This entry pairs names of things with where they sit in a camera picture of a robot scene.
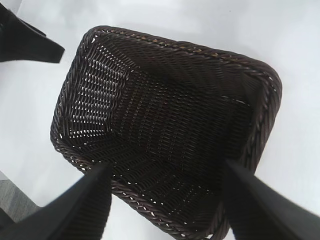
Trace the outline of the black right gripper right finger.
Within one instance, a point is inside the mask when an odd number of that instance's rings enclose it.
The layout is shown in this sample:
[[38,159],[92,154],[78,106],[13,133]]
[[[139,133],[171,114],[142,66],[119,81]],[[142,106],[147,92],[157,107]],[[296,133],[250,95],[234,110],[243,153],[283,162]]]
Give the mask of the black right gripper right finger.
[[319,216],[301,208],[236,161],[226,160],[223,204],[237,240],[318,240]]

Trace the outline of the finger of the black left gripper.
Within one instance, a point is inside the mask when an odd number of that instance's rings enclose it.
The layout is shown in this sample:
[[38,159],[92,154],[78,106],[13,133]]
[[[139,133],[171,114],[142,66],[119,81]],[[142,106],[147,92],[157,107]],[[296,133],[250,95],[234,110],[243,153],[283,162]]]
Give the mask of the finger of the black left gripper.
[[59,63],[65,49],[0,5],[0,61]]

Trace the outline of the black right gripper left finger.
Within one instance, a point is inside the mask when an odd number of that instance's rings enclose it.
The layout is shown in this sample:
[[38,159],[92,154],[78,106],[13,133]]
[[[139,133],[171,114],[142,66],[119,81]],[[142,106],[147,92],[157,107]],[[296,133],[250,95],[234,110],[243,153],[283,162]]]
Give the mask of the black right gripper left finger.
[[112,202],[112,168],[97,163],[61,196],[14,222],[0,212],[2,240],[99,240]]

